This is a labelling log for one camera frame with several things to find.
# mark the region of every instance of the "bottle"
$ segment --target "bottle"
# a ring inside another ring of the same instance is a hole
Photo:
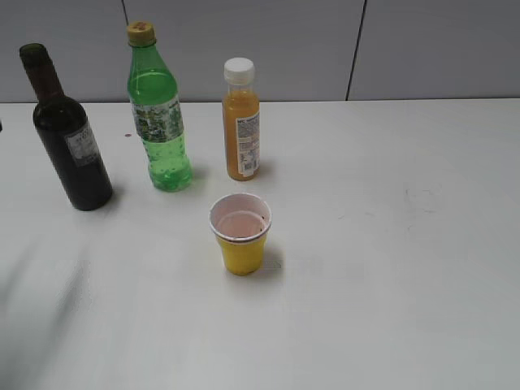
[[[184,147],[176,79],[155,48],[154,26],[134,22],[127,26],[132,47],[128,94],[137,133],[149,159],[149,177],[163,191],[189,185],[191,167]]]
[[[227,173],[234,180],[251,180],[260,167],[260,103],[252,88],[253,62],[229,59],[224,79],[229,84],[222,101]]]
[[[19,56],[38,98],[32,121],[68,198],[79,210],[103,206],[112,186],[85,110],[63,93],[43,45],[24,45]]]

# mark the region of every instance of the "gold bottle cap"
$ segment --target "gold bottle cap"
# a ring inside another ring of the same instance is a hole
[[[154,25],[148,22],[132,22],[127,26],[128,43],[130,46],[150,46],[155,39]]]

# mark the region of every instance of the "yellow cup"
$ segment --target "yellow cup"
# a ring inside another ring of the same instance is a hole
[[[247,275],[262,266],[271,209],[260,197],[234,193],[219,199],[211,207],[210,226],[228,271]]]

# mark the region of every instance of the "bottle neck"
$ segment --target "bottle neck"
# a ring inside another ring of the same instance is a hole
[[[132,73],[150,69],[168,69],[155,45],[132,46]]]
[[[38,67],[25,69],[32,88],[39,102],[64,96],[62,85],[59,83],[58,75],[52,62],[43,63]]]
[[[240,92],[253,92],[253,84],[247,84],[247,85],[233,85],[228,84],[227,85],[227,91],[229,93],[240,93]]]

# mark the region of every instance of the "green plastic bottle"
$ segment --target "green plastic bottle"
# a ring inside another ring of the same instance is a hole
[[[149,177],[163,191],[179,191],[192,180],[184,147],[176,79],[155,48],[154,26],[134,22],[127,26],[132,47],[128,94],[137,133],[149,159]]]

